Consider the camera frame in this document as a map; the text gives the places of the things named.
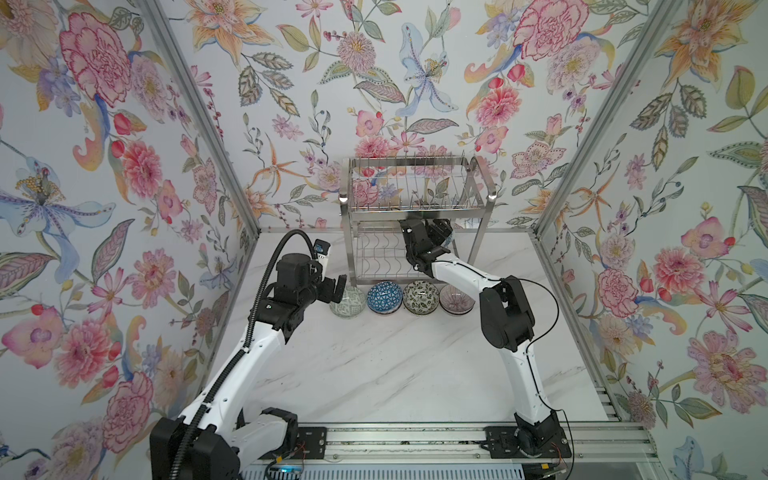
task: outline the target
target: wall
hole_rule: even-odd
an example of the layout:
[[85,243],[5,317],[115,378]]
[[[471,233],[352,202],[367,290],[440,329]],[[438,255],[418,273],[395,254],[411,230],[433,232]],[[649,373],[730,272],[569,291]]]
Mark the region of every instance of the wall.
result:
[[545,237],[622,414],[680,480],[768,475],[767,15],[687,2]]
[[253,240],[159,54],[130,1],[0,2],[2,478],[148,475],[211,361]]
[[[530,225],[652,6],[163,2],[187,62],[212,74],[210,113],[264,227],[338,227],[344,157],[475,150],[500,191],[493,222]],[[411,193],[366,172],[353,190],[369,204]],[[427,173],[435,202],[443,172]]]

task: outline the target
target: ceramic bowl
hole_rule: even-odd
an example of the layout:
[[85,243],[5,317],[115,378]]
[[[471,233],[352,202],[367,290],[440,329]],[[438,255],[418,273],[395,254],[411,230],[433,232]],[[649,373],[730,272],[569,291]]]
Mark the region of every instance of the ceramic bowl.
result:
[[446,285],[440,290],[440,306],[452,315],[464,315],[472,310],[475,301],[453,285]]
[[424,280],[416,280],[403,290],[402,303],[411,313],[428,315],[437,308],[437,297],[436,286]]
[[366,308],[366,295],[356,286],[344,287],[341,302],[328,304],[334,315],[343,319],[355,318]]
[[368,308],[381,315],[395,312],[402,303],[402,288],[394,282],[379,282],[368,290]]

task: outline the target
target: dish rack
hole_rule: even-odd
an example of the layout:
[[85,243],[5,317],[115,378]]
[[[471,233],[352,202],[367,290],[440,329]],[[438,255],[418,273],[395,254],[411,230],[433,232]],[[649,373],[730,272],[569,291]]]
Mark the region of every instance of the dish rack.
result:
[[346,158],[339,201],[350,283],[430,280],[406,260],[398,220],[480,219],[467,259],[474,263],[496,197],[496,184],[485,162],[463,153],[459,157]]

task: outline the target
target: marble table surface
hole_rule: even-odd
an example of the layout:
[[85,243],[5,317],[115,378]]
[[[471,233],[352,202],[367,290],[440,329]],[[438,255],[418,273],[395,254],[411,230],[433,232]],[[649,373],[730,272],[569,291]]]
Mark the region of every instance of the marble table surface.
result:
[[[263,233],[214,361],[216,372],[247,324],[266,263],[283,233]],[[328,275],[347,273],[341,233],[314,233],[333,245]],[[466,258],[473,233],[457,233]],[[306,253],[292,238],[283,253]],[[496,275],[514,274],[549,285],[526,233],[487,233],[475,265]],[[361,286],[363,291],[368,286]],[[541,287],[524,283],[536,317],[535,333],[554,322],[555,306]],[[551,405],[571,421],[607,417],[568,326],[557,326],[535,344]],[[442,308],[416,316],[405,307],[388,316],[367,308],[341,319],[315,302],[287,345],[259,373],[247,418],[266,407],[300,422],[499,422],[512,419],[515,392],[498,350],[485,340],[479,307],[464,316]]]

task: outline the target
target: black mounting plate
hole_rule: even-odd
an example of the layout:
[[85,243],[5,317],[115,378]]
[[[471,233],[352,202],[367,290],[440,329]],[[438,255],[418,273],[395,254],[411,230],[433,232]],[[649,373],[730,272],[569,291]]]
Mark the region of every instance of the black mounting plate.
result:
[[[527,458],[518,448],[518,439],[515,437],[517,427],[510,425],[507,427],[485,427],[485,448],[491,453],[491,458]],[[542,458],[570,458],[571,444],[567,441],[565,432],[560,430],[552,437],[551,442],[557,448],[548,443],[541,453]]]

